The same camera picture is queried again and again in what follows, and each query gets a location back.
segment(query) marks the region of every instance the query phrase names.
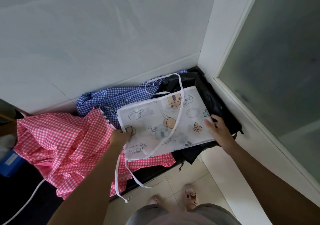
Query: white door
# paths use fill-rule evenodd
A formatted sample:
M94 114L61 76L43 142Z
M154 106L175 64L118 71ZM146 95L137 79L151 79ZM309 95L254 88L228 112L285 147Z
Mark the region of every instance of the white door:
M320 206L320 0L215 0L199 58L238 143ZM202 158L243 224L271 224L219 147Z

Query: white floor tile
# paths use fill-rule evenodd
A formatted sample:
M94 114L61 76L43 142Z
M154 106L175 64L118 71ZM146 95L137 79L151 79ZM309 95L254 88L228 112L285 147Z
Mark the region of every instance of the white floor tile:
M153 186L157 183L159 184L153 187L152 189L139 187L134 191L131 191L128 194L124 195L126 199L128 197L131 197L128 203L125 203L125 201L121 198L117 198L116 200L112 201L109 204L106 218L104 220L104 225L126 224L130 216L136 210L145 206L148 200L150 199L150 197L156 194L159 195L164 200L168 198L167 202L172 204L173 193L166 179L166 176L162 174L156 177L155 179L153 179L152 181L150 181L149 183L147 183L146 185Z
M190 184L209 173L205 164L198 158L195 159L192 165L184 162L180 172L179 167L180 165L165 173L173 193L181 190L185 184Z
M180 211L180 207L174 195L164 200L163 207L167 209L170 213L175 213Z
M210 174L207 174L197 181L193 182L192 185L194 186L197 194L198 204L212 203L225 208L233 214L226 199L222 195L220 189L218 188L217 184ZM182 201L182 192L183 190L175 193L174 196L178 201L180 209L183 211L184 205Z

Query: hand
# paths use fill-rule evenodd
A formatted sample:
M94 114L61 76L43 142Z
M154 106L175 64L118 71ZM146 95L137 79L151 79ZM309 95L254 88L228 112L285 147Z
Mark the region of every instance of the hand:
M122 132L122 130L116 130L112 132L110 136L110 145L123 147L130 139L130 132Z
M204 124L211 131L213 138L219 143L223 150L226 153L228 153L235 146L238 146L238 143L236 143L233 137L231 136L228 128L226 127L221 117L214 114L212 114L211 117L216 119L217 122L211 124L210 121L204 120Z

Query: blue box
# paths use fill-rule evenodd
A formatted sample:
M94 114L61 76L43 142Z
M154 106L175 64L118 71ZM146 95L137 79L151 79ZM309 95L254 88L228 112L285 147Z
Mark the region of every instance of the blue box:
M0 162L0 175L10 177L25 161L14 150L11 150Z

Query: person's right hand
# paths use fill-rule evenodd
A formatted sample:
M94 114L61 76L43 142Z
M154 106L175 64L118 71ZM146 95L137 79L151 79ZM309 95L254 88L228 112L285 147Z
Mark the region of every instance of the person's right hand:
M223 119L215 114L211 115L217 121L213 124L208 120L204 120L205 125L211 131L213 138L219 143L226 153L229 153L238 143L235 142L231 136L228 128L226 127Z

